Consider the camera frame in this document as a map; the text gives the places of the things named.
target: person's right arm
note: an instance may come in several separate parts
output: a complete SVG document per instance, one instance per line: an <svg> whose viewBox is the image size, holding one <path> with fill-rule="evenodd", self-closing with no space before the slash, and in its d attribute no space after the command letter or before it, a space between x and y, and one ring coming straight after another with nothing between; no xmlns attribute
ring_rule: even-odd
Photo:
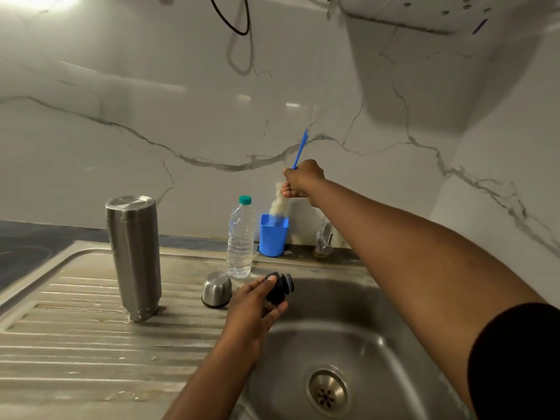
<svg viewBox="0 0 560 420"><path fill-rule="evenodd" d="M283 195L307 197L326 215L472 408L467 367L476 338L498 314L542 297L456 232L326 180L315 161L284 175Z"/></svg>

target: person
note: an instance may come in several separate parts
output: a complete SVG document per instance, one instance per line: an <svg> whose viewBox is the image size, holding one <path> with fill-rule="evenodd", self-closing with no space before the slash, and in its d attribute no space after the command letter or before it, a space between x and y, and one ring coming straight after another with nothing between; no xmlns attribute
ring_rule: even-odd
<svg viewBox="0 0 560 420"><path fill-rule="evenodd" d="M306 197L360 257L479 420L558 418L560 311L452 230L325 178L285 169L285 197ZM275 277L243 286L213 351L164 420L225 420L287 303L263 308Z"/></svg>

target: black cable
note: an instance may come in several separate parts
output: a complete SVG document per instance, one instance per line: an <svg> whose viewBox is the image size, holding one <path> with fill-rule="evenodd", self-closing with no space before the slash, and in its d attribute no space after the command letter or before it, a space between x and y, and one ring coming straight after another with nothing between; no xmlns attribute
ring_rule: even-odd
<svg viewBox="0 0 560 420"><path fill-rule="evenodd" d="M216 13L218 13L218 16L220 16L220 18L226 23L226 25L228 25L232 31L234 31L236 34L239 35L247 35L249 30L251 29L251 16L248 13L248 2L247 0L245 0L245 11L247 12L247 29L244 32L241 32L239 29L237 29L236 27L234 27L232 24L230 24L228 22L228 20L223 16L222 12L220 12L220 9L218 8L218 6L216 6L216 2L214 0L210 0L212 2L212 5L214 6L214 10L216 11Z"/></svg>

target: chrome tap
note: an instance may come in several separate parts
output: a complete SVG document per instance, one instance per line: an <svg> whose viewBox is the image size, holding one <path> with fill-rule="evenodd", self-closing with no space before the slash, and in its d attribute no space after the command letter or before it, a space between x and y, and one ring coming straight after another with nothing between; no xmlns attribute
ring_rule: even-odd
<svg viewBox="0 0 560 420"><path fill-rule="evenodd" d="M330 221L324 217L321 231L317 233L314 255L319 258L325 258L332 254L334 250L330 244L332 239L332 225Z"/></svg>

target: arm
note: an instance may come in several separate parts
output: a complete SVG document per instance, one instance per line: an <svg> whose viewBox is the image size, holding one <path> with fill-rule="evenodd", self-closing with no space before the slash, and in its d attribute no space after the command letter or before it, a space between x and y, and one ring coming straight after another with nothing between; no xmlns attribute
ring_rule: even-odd
<svg viewBox="0 0 560 420"><path fill-rule="evenodd" d="M162 420L226 420L258 359L263 340L288 303L263 302L276 277L261 277L232 297L222 334L196 373L173 401Z"/></svg>
<svg viewBox="0 0 560 420"><path fill-rule="evenodd" d="M459 234L324 178L315 161L285 169L286 197L307 197L366 265L417 339L471 408L470 349L498 314L544 300Z"/></svg>

